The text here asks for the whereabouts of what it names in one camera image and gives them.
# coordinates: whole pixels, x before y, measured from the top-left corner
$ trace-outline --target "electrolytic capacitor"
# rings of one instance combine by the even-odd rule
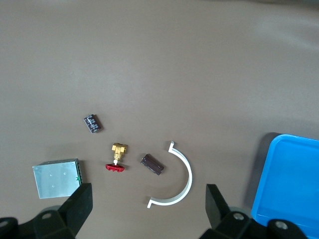
[[[164,166],[150,154],[145,155],[141,163],[157,175],[160,175],[164,170]]]
[[[97,131],[102,129],[102,126],[99,124],[96,115],[89,115],[85,117],[83,120],[91,133],[96,133]]]

